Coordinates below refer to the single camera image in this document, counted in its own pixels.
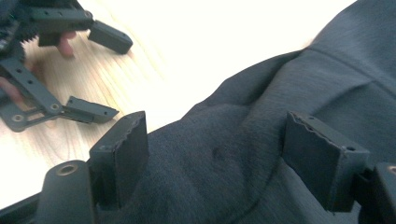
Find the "black robot arm part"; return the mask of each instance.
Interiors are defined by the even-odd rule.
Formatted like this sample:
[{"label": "black robot arm part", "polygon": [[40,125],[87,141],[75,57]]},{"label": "black robot arm part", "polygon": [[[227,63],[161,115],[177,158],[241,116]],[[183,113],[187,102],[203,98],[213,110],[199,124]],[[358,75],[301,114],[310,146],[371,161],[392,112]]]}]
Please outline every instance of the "black robot arm part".
[{"label": "black robot arm part", "polygon": [[0,76],[16,86],[29,105],[22,110],[0,90],[0,116],[14,132],[49,119],[107,122],[118,111],[104,105],[70,97],[61,103],[24,68],[22,43],[38,36],[38,46],[57,46],[66,32],[90,30],[89,39],[117,53],[124,54],[132,46],[131,38],[95,21],[75,0],[0,0]]}]

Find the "light wood surface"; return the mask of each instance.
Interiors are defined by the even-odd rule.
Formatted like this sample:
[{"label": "light wood surface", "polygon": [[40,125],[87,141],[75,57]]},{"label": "light wood surface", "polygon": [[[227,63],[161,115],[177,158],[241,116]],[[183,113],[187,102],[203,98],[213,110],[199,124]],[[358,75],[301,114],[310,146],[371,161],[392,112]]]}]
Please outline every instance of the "light wood surface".
[{"label": "light wood surface", "polygon": [[70,95],[117,108],[106,124],[57,119],[14,133],[0,121],[0,208],[41,190],[45,173],[87,160],[94,143],[123,115],[145,110],[148,131],[180,119],[227,77],[301,49],[353,0],[79,0],[94,18],[129,35],[126,55],[87,40],[75,57],[25,45],[37,77],[65,104]]}]

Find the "dark gray fabric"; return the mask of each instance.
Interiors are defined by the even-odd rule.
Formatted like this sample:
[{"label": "dark gray fabric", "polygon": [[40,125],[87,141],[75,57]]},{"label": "dark gray fabric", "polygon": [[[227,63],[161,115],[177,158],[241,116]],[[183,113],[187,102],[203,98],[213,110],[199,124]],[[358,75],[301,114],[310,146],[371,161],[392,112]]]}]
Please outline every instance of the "dark gray fabric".
[{"label": "dark gray fabric", "polygon": [[325,212],[283,162],[285,119],[311,114],[371,150],[370,165],[396,162],[395,28],[395,1],[361,0],[308,48],[227,79],[148,136],[148,168],[130,204],[102,220],[357,223],[357,204],[351,214]]}]

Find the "human finger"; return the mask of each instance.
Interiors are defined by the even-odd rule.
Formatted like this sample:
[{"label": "human finger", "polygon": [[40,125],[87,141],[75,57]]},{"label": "human finger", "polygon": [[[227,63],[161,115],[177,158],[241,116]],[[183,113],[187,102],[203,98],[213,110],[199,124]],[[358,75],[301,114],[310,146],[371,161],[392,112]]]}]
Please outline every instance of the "human finger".
[{"label": "human finger", "polygon": [[18,89],[9,83],[4,77],[0,77],[0,89],[2,89],[14,102],[21,102],[23,98]]}]

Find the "hand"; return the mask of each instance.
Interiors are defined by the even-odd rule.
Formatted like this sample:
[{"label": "hand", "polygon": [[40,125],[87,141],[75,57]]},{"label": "hand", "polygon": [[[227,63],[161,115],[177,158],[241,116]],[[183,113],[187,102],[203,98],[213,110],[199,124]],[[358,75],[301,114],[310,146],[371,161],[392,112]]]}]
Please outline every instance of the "hand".
[{"label": "hand", "polygon": [[[64,33],[62,35],[57,48],[64,57],[73,56],[73,48],[70,46],[68,40],[74,38],[76,35],[76,32]],[[0,77],[0,89],[2,89],[14,102],[21,102],[23,100],[18,89],[9,83],[4,77]]]}]

